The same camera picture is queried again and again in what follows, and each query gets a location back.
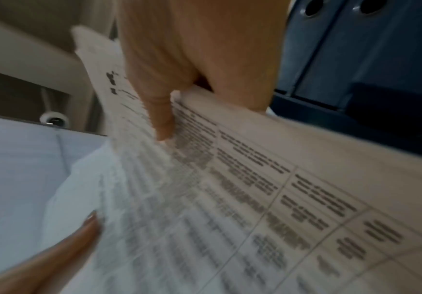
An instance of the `paper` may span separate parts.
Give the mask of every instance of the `paper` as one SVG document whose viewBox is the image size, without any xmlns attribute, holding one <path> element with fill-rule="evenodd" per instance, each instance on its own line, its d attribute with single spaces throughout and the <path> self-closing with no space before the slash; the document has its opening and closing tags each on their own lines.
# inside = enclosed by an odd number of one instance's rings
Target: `paper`
<svg viewBox="0 0 422 294">
<path fill-rule="evenodd" d="M 112 141 L 48 204 L 46 246 L 105 219 L 64 293 L 422 293 L 422 158 L 198 87 L 174 93 L 174 146 L 157 143 L 119 46 L 75 34 Z"/>
</svg>

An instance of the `white table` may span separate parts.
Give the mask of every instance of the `white table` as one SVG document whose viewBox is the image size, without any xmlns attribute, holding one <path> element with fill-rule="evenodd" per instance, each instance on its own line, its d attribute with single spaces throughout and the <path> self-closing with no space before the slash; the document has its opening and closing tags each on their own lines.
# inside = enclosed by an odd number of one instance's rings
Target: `white table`
<svg viewBox="0 0 422 294">
<path fill-rule="evenodd" d="M 0 118 L 0 271 L 37 253 L 46 202 L 105 140 Z"/>
</svg>

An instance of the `blurred paper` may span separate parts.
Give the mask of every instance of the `blurred paper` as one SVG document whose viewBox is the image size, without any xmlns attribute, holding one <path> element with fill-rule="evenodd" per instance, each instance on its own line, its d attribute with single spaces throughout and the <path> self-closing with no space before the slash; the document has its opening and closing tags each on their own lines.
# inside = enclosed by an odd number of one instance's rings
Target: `blurred paper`
<svg viewBox="0 0 422 294">
<path fill-rule="evenodd" d="M 64 293 L 422 293 L 422 158 L 174 93 L 154 140 L 119 45 L 74 29 L 111 124 L 48 204 L 43 244 L 105 229 Z"/>
</svg>

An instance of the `fingernail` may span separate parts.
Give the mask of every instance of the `fingernail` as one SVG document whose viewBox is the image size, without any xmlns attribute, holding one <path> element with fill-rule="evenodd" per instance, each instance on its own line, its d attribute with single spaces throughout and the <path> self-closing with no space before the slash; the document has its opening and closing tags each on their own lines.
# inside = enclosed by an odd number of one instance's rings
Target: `fingernail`
<svg viewBox="0 0 422 294">
<path fill-rule="evenodd" d="M 92 222 L 94 219 L 96 219 L 97 218 L 97 216 L 96 216 L 96 210 L 94 210 L 94 211 L 92 211 L 90 214 L 89 214 L 89 216 L 84 220 L 84 223 L 83 223 L 83 225 L 86 225 L 86 224 L 88 224 L 88 223 L 90 223 L 90 222 Z"/>
</svg>

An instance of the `hand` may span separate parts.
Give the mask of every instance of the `hand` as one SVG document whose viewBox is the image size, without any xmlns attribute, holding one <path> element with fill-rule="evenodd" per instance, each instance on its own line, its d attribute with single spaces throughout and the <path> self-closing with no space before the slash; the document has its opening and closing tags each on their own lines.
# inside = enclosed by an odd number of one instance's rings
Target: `hand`
<svg viewBox="0 0 422 294">
<path fill-rule="evenodd" d="M 96 212 L 55 246 L 0 274 L 0 294 L 34 294 L 51 276 L 88 248 L 100 233 Z"/>
<path fill-rule="evenodd" d="M 117 0 L 129 81 L 158 140 L 172 136 L 173 90 L 204 76 L 218 99 L 265 111 L 290 0 Z"/>
</svg>

